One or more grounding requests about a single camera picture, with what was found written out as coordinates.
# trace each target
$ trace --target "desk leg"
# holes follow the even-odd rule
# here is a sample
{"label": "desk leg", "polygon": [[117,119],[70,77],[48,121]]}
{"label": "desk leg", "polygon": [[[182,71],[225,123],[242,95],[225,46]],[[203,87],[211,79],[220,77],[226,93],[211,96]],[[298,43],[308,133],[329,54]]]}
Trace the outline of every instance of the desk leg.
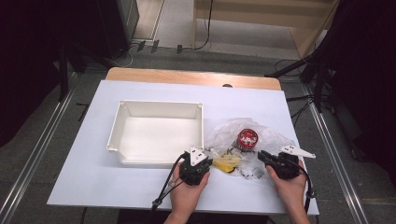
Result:
{"label": "desk leg", "polygon": [[191,37],[191,47],[195,49],[195,37],[197,29],[197,0],[194,0],[194,7],[192,10],[192,37]]}

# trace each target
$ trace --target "white plastic mount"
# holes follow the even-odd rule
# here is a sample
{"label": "white plastic mount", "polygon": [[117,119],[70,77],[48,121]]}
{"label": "white plastic mount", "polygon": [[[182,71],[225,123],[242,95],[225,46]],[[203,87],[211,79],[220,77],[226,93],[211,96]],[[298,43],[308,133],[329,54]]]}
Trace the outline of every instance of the white plastic mount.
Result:
{"label": "white plastic mount", "polygon": [[200,163],[204,159],[206,159],[206,155],[202,149],[196,147],[190,147],[190,164],[191,166],[195,166]]}
{"label": "white plastic mount", "polygon": [[315,154],[309,153],[305,150],[300,149],[299,147],[296,146],[286,146],[282,147],[280,151],[288,153],[293,156],[302,156],[302,157],[307,157],[307,158],[316,158]]}

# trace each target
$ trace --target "floor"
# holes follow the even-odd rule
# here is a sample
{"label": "floor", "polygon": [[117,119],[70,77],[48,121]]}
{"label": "floor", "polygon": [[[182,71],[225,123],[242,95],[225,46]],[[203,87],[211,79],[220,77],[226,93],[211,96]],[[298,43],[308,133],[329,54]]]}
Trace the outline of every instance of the floor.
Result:
{"label": "floor", "polygon": [[[219,29],[211,29],[214,33],[211,35],[213,39],[211,38],[211,45],[207,46],[208,49],[200,51],[184,50],[181,54],[177,54],[175,45],[188,46],[190,43],[190,32],[187,31],[189,21],[178,20],[172,10],[176,10],[178,16],[187,15],[188,11],[184,11],[182,8],[189,5],[191,1],[183,1],[179,4],[175,4],[175,2],[176,0],[165,0],[158,29],[154,32],[153,39],[160,39],[160,47],[163,48],[158,48],[155,53],[151,53],[150,47],[145,47],[141,51],[131,49],[131,54],[126,53],[117,59],[117,63],[131,63],[131,67],[137,68],[210,71],[262,76],[292,63],[292,61],[284,60],[298,59],[290,35],[283,27],[266,27],[265,33],[267,35],[260,35],[264,39],[261,40],[261,45],[257,45],[257,48],[248,47],[255,46],[253,45],[253,39],[250,39],[249,44],[245,46],[241,44],[243,42],[238,41],[249,35],[228,36],[229,40],[225,42],[216,38],[216,31],[226,32],[225,27],[235,30],[240,29],[239,31],[246,28],[244,24],[238,23],[228,26],[220,24]],[[186,25],[183,29],[177,29],[177,27],[180,27],[177,23],[179,21]],[[176,35],[171,35],[172,32],[169,31],[175,30],[186,32],[173,32]],[[255,35],[255,32],[258,32],[256,28],[249,28],[248,30]],[[204,40],[205,32],[202,32],[200,36],[200,39]],[[57,174],[62,169],[68,150],[73,145],[81,125],[84,111],[84,106],[81,104],[90,103],[100,80],[106,77],[107,69],[90,59],[86,59],[86,61],[89,67],[85,74],[76,75],[75,89],[64,115],[46,147],[45,154],[40,158],[41,162],[36,167],[35,174],[25,189],[12,219],[5,223],[77,223],[82,219],[84,223],[117,223],[118,209],[90,207],[85,210],[82,207],[46,205],[56,182]],[[280,78],[282,90],[287,97],[306,94],[304,86],[295,76],[298,73],[299,71],[292,71],[288,77]],[[40,134],[50,120],[52,112],[57,106],[59,92],[59,88],[56,88],[49,94],[42,105],[25,122],[17,136],[10,143],[0,148],[0,164],[2,164],[0,166],[0,203],[7,199],[13,183],[20,175],[24,164],[35,148]],[[290,113],[294,114],[305,104],[306,101],[289,102]],[[328,110],[324,110],[322,116],[326,120],[327,128],[336,145],[336,152],[345,166],[347,176],[359,196],[362,210],[367,216],[368,222],[395,223],[396,189],[390,184],[386,172],[375,163],[362,163],[353,160],[336,117]],[[301,113],[295,131],[300,146],[309,148],[318,156],[314,160],[306,160],[306,164],[318,191],[319,221],[321,223],[359,223],[353,217],[347,204],[345,192],[339,183],[339,177],[334,170],[328,149],[323,143],[323,136],[318,131],[318,125],[312,110],[307,108]],[[271,219],[278,224],[289,223],[286,216],[272,216]],[[312,223],[317,222],[315,217],[311,217],[311,221]]]}

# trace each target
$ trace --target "gray carpet floor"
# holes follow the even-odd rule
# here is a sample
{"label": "gray carpet floor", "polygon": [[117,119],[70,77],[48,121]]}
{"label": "gray carpet floor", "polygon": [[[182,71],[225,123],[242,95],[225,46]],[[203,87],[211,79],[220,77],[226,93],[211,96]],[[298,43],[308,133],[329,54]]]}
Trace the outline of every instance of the gray carpet floor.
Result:
{"label": "gray carpet floor", "polygon": [[[184,50],[181,54],[176,54],[175,49],[157,49],[155,53],[150,53],[150,48],[138,52],[133,49],[132,55],[134,61],[130,67],[236,73],[247,76],[270,74],[276,69],[292,63],[285,61],[276,64],[279,60],[201,51]],[[130,59],[130,55],[126,53],[117,60],[117,63],[128,64]],[[88,68],[85,74],[79,76],[70,104],[49,142],[47,151],[35,171],[11,223],[80,222],[84,208],[49,206],[46,203],[81,125],[81,121],[78,120],[84,107],[78,103],[89,104],[100,80],[106,77],[107,69],[102,65],[90,59],[87,59],[86,62]],[[282,90],[287,97],[304,95],[303,86],[297,77],[282,77],[280,80]],[[25,122],[17,136],[0,148],[1,203],[6,199],[10,187],[18,177],[50,119],[57,104],[59,92],[59,88],[54,89]],[[289,102],[290,113],[294,114],[305,104],[305,100]],[[387,173],[375,163],[362,163],[353,160],[336,117],[327,110],[323,111],[323,116],[370,222],[396,223],[396,216],[394,216],[396,189],[391,185]],[[302,112],[296,123],[295,131],[300,146],[317,155],[316,159],[305,161],[313,184],[318,191],[319,221],[321,223],[354,223],[317,124],[309,109]],[[119,210],[114,208],[90,207],[87,209],[84,223],[116,223],[118,213]],[[273,216],[271,219],[279,224],[289,223],[286,216]],[[311,217],[311,221],[316,223],[314,217]]]}

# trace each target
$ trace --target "table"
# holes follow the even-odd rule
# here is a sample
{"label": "table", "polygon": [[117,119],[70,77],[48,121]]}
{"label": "table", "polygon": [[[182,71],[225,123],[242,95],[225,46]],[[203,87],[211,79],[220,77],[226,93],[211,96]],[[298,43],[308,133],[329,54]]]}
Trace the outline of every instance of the table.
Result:
{"label": "table", "polygon": [[[323,30],[330,27],[339,0],[213,0],[212,20],[288,26],[300,56],[307,56]],[[192,47],[196,20],[208,19],[210,0],[194,0]]]}
{"label": "table", "polygon": [[[235,87],[217,86],[223,83],[221,77]],[[113,80],[117,78],[129,81]],[[170,80],[177,83],[207,83],[212,86],[169,84],[172,82]],[[272,83],[269,86],[275,90],[236,88],[254,86],[252,80],[262,83],[267,80]],[[199,101],[205,106],[206,133],[226,119],[248,117],[282,133],[298,146],[284,93],[278,89],[278,81],[271,78],[111,69],[93,97],[75,143],[49,196],[48,204],[150,209],[151,202],[158,196],[169,170],[131,168],[121,164],[115,153],[106,150],[120,100]],[[250,108],[235,106],[235,102],[246,98],[260,100]],[[159,209],[170,208],[171,203],[167,197]],[[215,168],[211,169],[209,184],[196,210],[267,215],[285,213],[273,186],[260,181],[252,182],[240,176],[229,176]],[[315,200],[311,201],[308,214],[318,214]]]}

